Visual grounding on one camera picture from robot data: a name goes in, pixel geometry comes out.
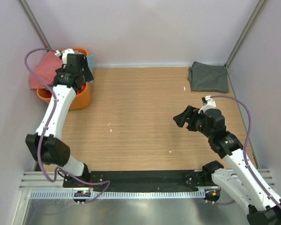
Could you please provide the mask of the light blue t shirt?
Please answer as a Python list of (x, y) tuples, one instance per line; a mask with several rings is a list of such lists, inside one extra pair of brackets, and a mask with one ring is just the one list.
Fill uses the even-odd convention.
[(93, 72), (93, 63), (94, 63), (94, 55), (88, 55), (86, 56), (87, 62), (88, 62), (88, 67), (91, 73)]

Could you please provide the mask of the grey t shirt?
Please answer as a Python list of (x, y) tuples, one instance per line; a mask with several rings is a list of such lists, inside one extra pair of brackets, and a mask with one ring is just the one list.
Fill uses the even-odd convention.
[(194, 62), (188, 73), (191, 91), (229, 93), (228, 72), (224, 65)]

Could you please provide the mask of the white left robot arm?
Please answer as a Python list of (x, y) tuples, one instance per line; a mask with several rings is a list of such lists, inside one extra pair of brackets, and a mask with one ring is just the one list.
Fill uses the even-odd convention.
[(76, 53), (73, 49), (53, 53), (62, 59), (62, 65), (56, 69), (53, 85), (46, 86), (51, 93), (46, 113), (35, 133), (26, 136), (25, 143), (39, 165), (57, 166), (73, 175), (74, 183), (83, 188), (90, 182), (87, 166), (71, 155), (69, 146), (61, 138), (70, 105), (77, 94), (86, 91), (93, 75), (85, 54)]

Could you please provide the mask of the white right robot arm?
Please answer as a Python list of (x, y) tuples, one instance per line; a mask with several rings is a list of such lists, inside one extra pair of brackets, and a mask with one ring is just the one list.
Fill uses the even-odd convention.
[(208, 138), (211, 149), (223, 159), (236, 177), (213, 161), (202, 167), (202, 181), (220, 186), (244, 210), (251, 225), (281, 225), (281, 197), (266, 183), (249, 160), (238, 138), (226, 130), (218, 109), (205, 111), (192, 106), (173, 117), (178, 127), (187, 125)]

